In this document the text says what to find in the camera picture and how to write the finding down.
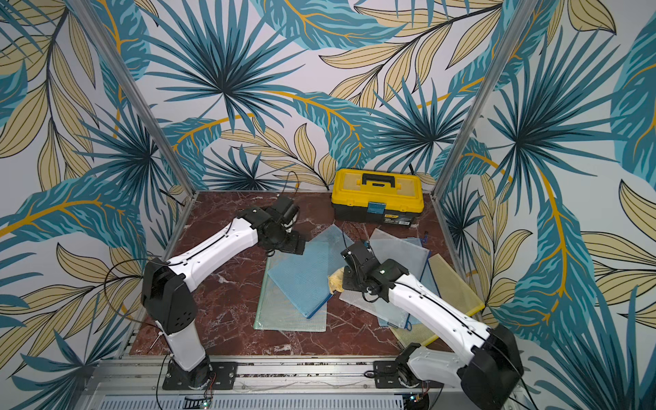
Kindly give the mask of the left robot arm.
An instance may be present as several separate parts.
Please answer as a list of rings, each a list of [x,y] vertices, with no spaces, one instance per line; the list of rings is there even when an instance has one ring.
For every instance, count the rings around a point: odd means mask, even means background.
[[[188,376],[209,374],[209,361],[196,329],[193,292],[242,251],[258,246],[268,252],[301,255],[305,239],[293,229],[299,207],[282,196],[266,208],[252,207],[196,247],[168,260],[155,258],[143,271],[142,304],[163,333],[174,364]]]

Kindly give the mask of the cream wiping cloth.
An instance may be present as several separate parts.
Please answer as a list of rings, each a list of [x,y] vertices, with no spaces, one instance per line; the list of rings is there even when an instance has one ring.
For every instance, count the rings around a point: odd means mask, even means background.
[[[339,268],[328,278],[329,291],[331,294],[336,292],[344,292],[343,281],[344,281],[344,272],[345,267]]]

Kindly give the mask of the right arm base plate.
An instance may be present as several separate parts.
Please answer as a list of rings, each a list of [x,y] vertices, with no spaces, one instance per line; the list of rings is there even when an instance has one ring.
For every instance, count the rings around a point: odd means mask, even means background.
[[[420,380],[407,363],[399,360],[378,360],[364,376],[373,379],[377,389],[439,388],[443,384],[433,380]]]

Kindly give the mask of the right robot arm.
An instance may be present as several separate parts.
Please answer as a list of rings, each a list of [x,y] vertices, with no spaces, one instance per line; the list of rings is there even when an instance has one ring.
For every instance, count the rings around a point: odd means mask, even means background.
[[[330,291],[362,291],[411,314],[452,350],[448,355],[411,343],[394,365],[374,372],[413,388],[423,382],[460,387],[480,409],[501,409],[524,376],[514,334],[467,316],[420,283],[404,266],[387,260],[369,272],[351,265],[329,279]]]

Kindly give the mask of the white blue-edged mesh document bag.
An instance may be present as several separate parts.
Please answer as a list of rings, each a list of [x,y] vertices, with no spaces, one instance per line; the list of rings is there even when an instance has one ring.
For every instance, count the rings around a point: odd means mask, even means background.
[[[418,238],[401,239],[376,229],[372,234],[370,244],[379,261],[384,262],[387,259],[397,261],[416,278],[421,278],[429,251],[420,245]],[[382,298],[375,302],[373,299],[374,297],[371,296],[364,299],[360,292],[350,290],[345,290],[340,296],[341,301],[377,316],[388,325],[401,329],[406,326],[409,318],[408,312],[387,303]]]

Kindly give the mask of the light blue mesh document bag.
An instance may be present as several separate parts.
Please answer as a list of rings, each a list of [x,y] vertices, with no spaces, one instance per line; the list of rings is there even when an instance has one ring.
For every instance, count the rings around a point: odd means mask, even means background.
[[[354,241],[330,225],[305,244],[301,255],[278,253],[269,259],[268,275],[307,319],[331,298],[329,277],[346,266],[341,252]]]

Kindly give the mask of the yellow mesh document bag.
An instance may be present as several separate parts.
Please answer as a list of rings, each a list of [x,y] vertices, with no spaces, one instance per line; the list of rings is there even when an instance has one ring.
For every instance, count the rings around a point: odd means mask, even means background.
[[[485,308],[478,294],[462,280],[461,276],[442,256],[429,257],[428,265],[436,280],[439,297],[445,302],[468,316],[473,316]],[[438,336],[422,324],[415,325],[409,330],[391,327],[391,332],[403,348],[410,343],[421,343],[423,346],[428,346],[438,340]]]

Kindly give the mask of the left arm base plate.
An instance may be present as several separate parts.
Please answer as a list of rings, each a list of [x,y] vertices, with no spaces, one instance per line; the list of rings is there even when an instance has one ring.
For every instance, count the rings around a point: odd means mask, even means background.
[[[204,361],[185,372],[174,360],[167,366],[164,391],[230,391],[237,376],[237,362]]]

